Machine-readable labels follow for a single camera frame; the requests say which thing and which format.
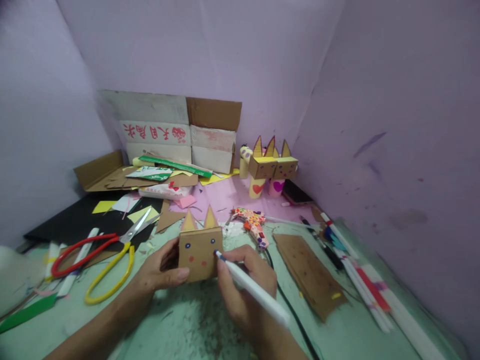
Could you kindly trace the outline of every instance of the scissors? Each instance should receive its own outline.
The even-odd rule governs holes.
[[[124,282],[129,277],[130,273],[132,272],[132,267],[134,265],[134,259],[135,259],[135,246],[131,245],[132,238],[136,234],[138,234],[142,230],[144,230],[147,226],[149,226],[150,224],[155,222],[159,218],[159,216],[161,215],[161,213],[160,213],[157,216],[155,216],[152,219],[145,222],[145,220],[149,216],[151,210],[152,210],[151,208],[148,209],[148,211],[145,214],[143,214],[143,216],[139,220],[137,220],[137,222],[135,222],[133,224],[133,226],[126,232],[126,234],[121,236],[121,237],[119,237],[116,233],[99,235],[99,236],[94,236],[94,237],[90,237],[90,238],[87,238],[85,240],[79,241],[75,245],[70,246],[63,254],[61,254],[55,260],[55,262],[53,263],[53,266],[51,267],[51,274],[56,278],[68,275],[69,273],[79,269],[84,264],[89,262],[91,259],[96,257],[100,252],[102,252],[109,245],[114,244],[116,242],[120,242],[120,243],[123,244],[122,251],[120,251],[118,253],[118,255],[115,256],[115,258],[106,266],[106,268],[101,271],[101,273],[95,278],[95,280],[93,280],[90,287],[86,291],[84,300],[85,300],[86,304],[94,305],[94,304],[101,303],[102,301],[108,299],[109,297],[111,297],[113,294],[115,294],[117,292],[117,290],[124,284]],[[80,260],[79,262],[73,264],[72,266],[70,266],[69,268],[67,268],[63,271],[58,270],[62,261],[75,249],[81,248],[86,243],[94,242],[94,241],[97,241],[97,240],[105,240],[105,239],[109,239],[109,240],[106,241],[101,246],[99,246],[97,249],[95,249],[95,251],[93,251],[91,254],[86,256],[84,259]],[[125,253],[127,251],[129,251],[128,266],[127,266],[125,274],[120,279],[120,281],[110,291],[108,291],[105,295],[95,297],[95,298],[90,297],[90,293],[95,288],[95,286],[97,286],[97,284],[104,278],[104,276],[120,261],[120,259],[125,255]]]

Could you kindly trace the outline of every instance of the pink mat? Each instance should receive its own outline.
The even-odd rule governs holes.
[[[230,210],[233,208],[246,208],[254,211],[262,211],[265,216],[294,221],[300,223],[300,215],[306,218],[310,224],[316,224],[311,210],[311,205],[287,206],[282,203],[288,202],[282,195],[274,198],[269,195],[269,181],[267,180],[263,192],[258,199],[249,197],[250,177],[241,179],[239,176],[232,176],[228,179],[214,182],[205,186],[198,183],[193,189],[192,195],[196,203],[185,209],[181,209],[173,201],[170,203],[170,211],[186,213],[190,209],[193,216],[203,221],[207,214],[209,204],[218,221],[226,222],[230,217]]]

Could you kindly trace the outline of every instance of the black pen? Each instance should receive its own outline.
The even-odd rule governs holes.
[[[310,223],[307,221],[306,218],[304,218],[303,216],[300,216],[300,219],[301,219],[301,222],[304,223],[305,225],[310,225]],[[323,249],[323,251],[325,252],[325,254],[328,256],[328,258],[330,259],[330,261],[332,262],[333,265],[335,265],[335,267],[338,269],[338,270],[343,270],[345,269],[344,267],[344,263],[338,258],[337,255],[335,255],[335,253],[332,251],[331,248],[329,248],[327,245],[325,245],[325,243],[322,241],[322,239],[320,238],[320,236],[317,234],[317,232],[312,229],[311,227],[308,227],[308,231],[313,235],[313,237],[315,238],[315,240],[318,241],[318,243],[320,244],[321,248]]]

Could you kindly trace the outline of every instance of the left hand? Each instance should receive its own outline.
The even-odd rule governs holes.
[[[172,268],[178,264],[178,258],[178,237],[147,257],[128,285],[109,305],[119,326],[132,330],[147,314],[155,291],[177,287],[187,281],[188,267]]]

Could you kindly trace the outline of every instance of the table surface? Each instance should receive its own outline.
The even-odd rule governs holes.
[[[230,199],[230,201],[233,199],[235,206],[244,206],[251,209],[255,206],[256,209],[254,210],[266,211],[267,215],[271,214],[275,217],[293,221],[298,221],[298,216],[304,215],[313,220],[309,206],[281,207],[280,203],[284,202],[285,199],[273,199],[266,192],[260,200],[252,205],[254,200],[249,199],[248,194],[239,196],[238,192],[248,193],[248,182],[239,179],[238,176],[206,186],[199,184],[194,190],[194,195],[198,200],[197,204],[193,205],[198,208],[197,214],[194,215],[202,221],[206,213],[205,207],[210,203],[220,220],[226,220],[225,216],[228,217],[228,209],[232,208],[231,204],[227,205],[228,201],[226,199]],[[170,210],[179,211],[175,206],[171,206]],[[181,223],[182,221],[178,221],[170,226],[165,233],[158,233],[149,242],[140,244],[135,253],[135,262],[130,279],[138,271],[147,256],[159,249],[168,240],[178,236]],[[243,244],[255,246],[250,236],[244,232],[242,225],[238,222],[232,222],[228,230],[223,227],[225,251]],[[356,249],[361,248],[348,229],[345,227],[342,227],[342,229],[350,243]],[[395,329],[389,334],[383,333],[378,328],[369,310],[363,302],[358,300],[360,296],[346,274],[336,272],[305,227],[267,223],[264,230],[267,238],[270,239],[268,249],[277,273],[278,282],[295,309],[321,359],[420,359],[395,322],[392,321]],[[273,233],[302,236],[320,261],[330,270],[334,278],[353,295],[352,297],[345,293],[349,302],[337,308],[325,323],[321,322],[306,300],[300,296],[298,287],[290,276],[273,241]],[[32,250],[29,256],[42,257],[46,251],[46,246],[39,246]],[[360,252],[360,257],[361,264],[372,263],[376,267],[389,287],[416,318],[446,359],[464,358],[464,349],[459,346],[454,338],[446,335],[445,330],[395,281],[378,259],[372,259],[370,255],[367,260],[362,252]],[[75,281],[70,296],[58,300],[53,309],[0,335],[0,359],[41,359],[98,314],[113,297],[100,304],[89,306],[84,303],[84,296],[88,286],[110,260],[104,260],[85,269]],[[128,257],[124,256],[95,288],[92,295],[104,294],[108,289],[111,289],[112,285],[124,274],[127,263]],[[280,294],[277,294],[277,300],[284,309],[289,311]],[[290,321],[290,331],[310,357],[293,316]],[[228,317],[217,288],[216,279],[157,291],[146,318],[133,333],[123,339],[110,356],[110,359],[255,358],[252,348],[243,340]]]

